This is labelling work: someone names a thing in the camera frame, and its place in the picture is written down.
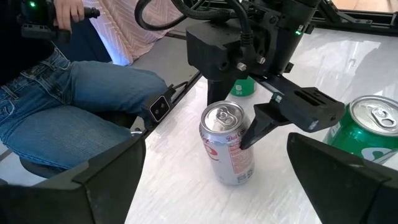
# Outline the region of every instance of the table surface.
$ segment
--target table surface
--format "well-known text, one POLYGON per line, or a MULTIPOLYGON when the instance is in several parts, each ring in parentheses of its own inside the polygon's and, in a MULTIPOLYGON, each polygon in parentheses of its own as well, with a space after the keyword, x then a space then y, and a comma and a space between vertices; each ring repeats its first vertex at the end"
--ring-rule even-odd
MULTIPOLYGON (((345 103, 368 94, 398 100, 397 49, 392 37, 316 29, 301 41, 286 77, 345 103)), ((144 171, 126 223, 320 223, 287 155, 288 133, 303 133, 292 124, 254 145, 256 169, 248 183, 228 187, 216 180, 198 131, 206 90, 202 78, 147 138, 144 171)), ((259 87, 250 97, 228 99, 252 119, 253 104, 270 97, 259 87)), ((306 133, 318 140, 325 134, 306 133)))

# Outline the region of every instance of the soda can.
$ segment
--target soda can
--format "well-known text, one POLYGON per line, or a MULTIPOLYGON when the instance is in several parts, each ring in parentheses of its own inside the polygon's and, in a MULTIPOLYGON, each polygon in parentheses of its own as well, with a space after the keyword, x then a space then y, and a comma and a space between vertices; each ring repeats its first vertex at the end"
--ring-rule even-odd
POLYGON ((323 142, 382 164, 398 152, 398 103, 383 96, 362 96, 346 105, 343 118, 323 142))
POLYGON ((230 94, 234 96, 250 96, 256 91, 256 81, 248 77, 245 80, 236 80, 230 94))
POLYGON ((201 115, 200 136, 213 170, 224 184, 243 184, 253 174, 253 148, 240 148, 249 124, 242 107, 231 101, 213 103, 201 115))

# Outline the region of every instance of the green soda can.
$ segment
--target green soda can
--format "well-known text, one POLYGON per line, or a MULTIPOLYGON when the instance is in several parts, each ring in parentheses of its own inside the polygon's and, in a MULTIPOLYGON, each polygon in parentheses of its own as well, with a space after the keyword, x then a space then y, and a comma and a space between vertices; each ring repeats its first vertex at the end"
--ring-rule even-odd
POLYGON ((362 96, 349 105, 324 143, 383 164, 398 152, 398 103, 382 96, 362 96))
POLYGON ((245 80, 236 80, 231 94, 234 96, 250 96, 256 90, 256 81, 248 77, 245 80))

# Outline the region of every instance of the pull tab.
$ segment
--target pull tab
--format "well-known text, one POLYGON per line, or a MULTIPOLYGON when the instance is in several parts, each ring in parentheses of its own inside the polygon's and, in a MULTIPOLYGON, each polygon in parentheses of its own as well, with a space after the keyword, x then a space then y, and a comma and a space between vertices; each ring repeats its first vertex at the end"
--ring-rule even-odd
POLYGON ((397 121, 385 109, 374 108, 372 117, 382 128, 394 128, 397 126, 397 121))
POLYGON ((216 119, 224 126, 233 126, 238 120, 225 106, 218 109, 216 119))

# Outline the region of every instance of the person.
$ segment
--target person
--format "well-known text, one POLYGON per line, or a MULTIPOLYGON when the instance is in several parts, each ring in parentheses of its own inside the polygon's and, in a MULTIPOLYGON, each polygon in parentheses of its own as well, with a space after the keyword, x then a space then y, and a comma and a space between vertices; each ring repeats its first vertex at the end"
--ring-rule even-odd
MULTIPOLYGON (((155 73, 101 62, 70 62, 50 41, 25 39, 20 0, 1 1, 0 138, 18 156, 69 169, 127 140, 130 130, 94 115, 144 116, 147 97, 167 86, 155 73)), ((81 0, 55 0, 56 24, 84 19, 81 0)))

